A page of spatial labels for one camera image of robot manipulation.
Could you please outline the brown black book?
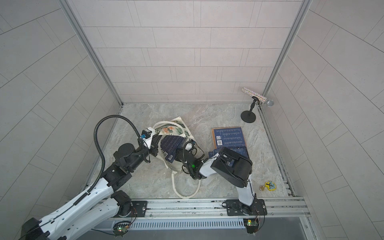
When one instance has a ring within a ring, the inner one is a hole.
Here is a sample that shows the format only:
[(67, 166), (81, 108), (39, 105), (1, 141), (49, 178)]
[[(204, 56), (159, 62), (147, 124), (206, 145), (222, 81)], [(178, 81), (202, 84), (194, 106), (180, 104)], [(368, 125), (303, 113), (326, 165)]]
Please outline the brown black book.
[(216, 145), (215, 129), (212, 128), (211, 132), (212, 132), (213, 146), (214, 146), (214, 149), (216, 149), (217, 145)]

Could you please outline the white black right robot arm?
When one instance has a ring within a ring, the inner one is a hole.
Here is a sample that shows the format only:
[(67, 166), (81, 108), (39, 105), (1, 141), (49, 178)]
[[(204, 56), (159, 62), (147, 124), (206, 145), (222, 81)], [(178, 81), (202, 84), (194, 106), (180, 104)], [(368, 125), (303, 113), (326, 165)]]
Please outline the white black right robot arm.
[(222, 147), (213, 157), (198, 160), (187, 150), (177, 150), (176, 160), (183, 163), (183, 167), (194, 180), (205, 179), (213, 174), (219, 174), (238, 191), (239, 205), (236, 210), (245, 215), (253, 215), (255, 194), (252, 190), (252, 161), (237, 152)]

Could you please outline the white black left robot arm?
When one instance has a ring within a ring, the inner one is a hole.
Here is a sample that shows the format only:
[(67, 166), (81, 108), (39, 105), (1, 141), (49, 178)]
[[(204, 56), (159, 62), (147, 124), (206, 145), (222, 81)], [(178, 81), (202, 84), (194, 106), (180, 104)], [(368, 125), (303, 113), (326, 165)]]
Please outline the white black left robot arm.
[(113, 233), (124, 235), (146, 208), (132, 202), (121, 187), (132, 177), (134, 170), (147, 158), (158, 153), (160, 137), (141, 137), (138, 149), (124, 144), (114, 153), (115, 161), (102, 172), (91, 187), (74, 199), (42, 217), (31, 218), (21, 230), (22, 240), (76, 240), (103, 221), (112, 217), (127, 217), (113, 227)]

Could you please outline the stack of dark blue books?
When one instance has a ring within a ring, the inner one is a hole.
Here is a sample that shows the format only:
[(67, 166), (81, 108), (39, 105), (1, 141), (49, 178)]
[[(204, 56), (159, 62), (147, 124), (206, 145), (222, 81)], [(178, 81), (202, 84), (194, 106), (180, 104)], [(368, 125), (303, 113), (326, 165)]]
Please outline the stack of dark blue books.
[(165, 156), (166, 161), (173, 163), (176, 157), (176, 150), (180, 148), (184, 142), (183, 137), (167, 135), (161, 140), (161, 150)]

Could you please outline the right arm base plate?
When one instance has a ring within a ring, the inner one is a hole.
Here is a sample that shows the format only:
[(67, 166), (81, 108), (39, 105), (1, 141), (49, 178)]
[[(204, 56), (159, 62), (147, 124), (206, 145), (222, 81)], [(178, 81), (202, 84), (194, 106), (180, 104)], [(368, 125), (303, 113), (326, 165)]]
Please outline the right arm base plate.
[(266, 216), (268, 214), (265, 201), (262, 199), (254, 199), (250, 206), (239, 200), (226, 200), (224, 206), (228, 216)]

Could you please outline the floral canvas tote bag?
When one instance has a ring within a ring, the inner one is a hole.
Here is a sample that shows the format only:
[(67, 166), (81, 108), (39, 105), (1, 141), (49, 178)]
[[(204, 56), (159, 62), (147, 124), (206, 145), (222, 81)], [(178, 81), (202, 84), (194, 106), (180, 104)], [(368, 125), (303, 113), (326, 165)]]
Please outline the floral canvas tote bag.
[(194, 197), (200, 189), (201, 181), (198, 182), (195, 192), (189, 196), (181, 195), (175, 186), (175, 175), (183, 171), (183, 163), (176, 160), (177, 150), (182, 149), (183, 144), (187, 141), (195, 141), (191, 131), (181, 117), (171, 121), (160, 121), (153, 128), (160, 137), (159, 142), (155, 144), (155, 148), (159, 151), (157, 158), (161, 159), (166, 168), (172, 171), (172, 184), (175, 194), (182, 199)]

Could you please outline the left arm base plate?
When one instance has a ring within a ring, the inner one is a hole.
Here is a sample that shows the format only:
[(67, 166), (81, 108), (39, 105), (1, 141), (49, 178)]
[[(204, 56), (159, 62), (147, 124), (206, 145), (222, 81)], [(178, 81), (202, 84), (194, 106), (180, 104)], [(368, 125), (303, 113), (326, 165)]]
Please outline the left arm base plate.
[(143, 218), (146, 215), (148, 201), (132, 201), (129, 218)]

